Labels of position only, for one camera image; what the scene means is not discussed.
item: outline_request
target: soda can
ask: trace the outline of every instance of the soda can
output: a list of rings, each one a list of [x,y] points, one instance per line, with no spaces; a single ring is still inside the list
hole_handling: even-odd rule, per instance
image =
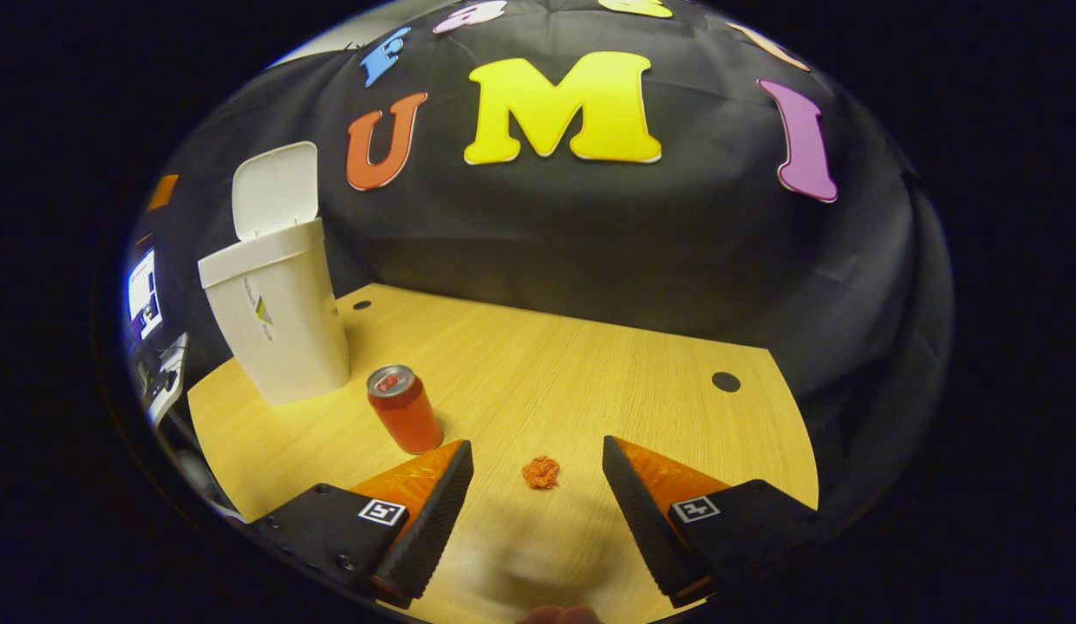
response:
[[[368,402],[399,449],[417,455],[441,445],[426,387],[410,367],[394,364],[368,375]]]

